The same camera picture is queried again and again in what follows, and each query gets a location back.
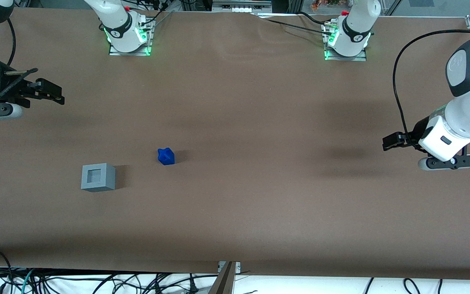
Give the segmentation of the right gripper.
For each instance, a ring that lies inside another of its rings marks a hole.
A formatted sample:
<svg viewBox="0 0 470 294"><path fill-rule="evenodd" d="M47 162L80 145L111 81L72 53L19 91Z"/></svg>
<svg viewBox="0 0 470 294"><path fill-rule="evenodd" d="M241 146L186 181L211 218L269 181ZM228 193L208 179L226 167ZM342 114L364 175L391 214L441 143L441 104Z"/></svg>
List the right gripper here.
<svg viewBox="0 0 470 294"><path fill-rule="evenodd" d="M33 69L28 71L17 71L0 62L0 103L7 102L16 104L24 108L30 108L31 99L46 99L60 105L65 104L62 96L62 88L44 78L38 78L34 83L36 92L24 93L21 91L28 87L25 78L33 73Z"/></svg>

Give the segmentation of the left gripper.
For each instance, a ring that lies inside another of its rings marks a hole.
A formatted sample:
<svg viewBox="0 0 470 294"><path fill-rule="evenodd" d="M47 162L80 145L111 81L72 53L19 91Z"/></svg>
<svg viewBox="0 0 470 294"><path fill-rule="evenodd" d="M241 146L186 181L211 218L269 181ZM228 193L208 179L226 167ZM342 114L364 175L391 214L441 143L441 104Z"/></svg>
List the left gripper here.
<svg viewBox="0 0 470 294"><path fill-rule="evenodd" d="M418 121L411 132L390 134L383 138L383 151L405 148L407 143L418 145L440 161L451 160L463 147L470 143L470 121L466 118L445 115L427 116Z"/></svg>

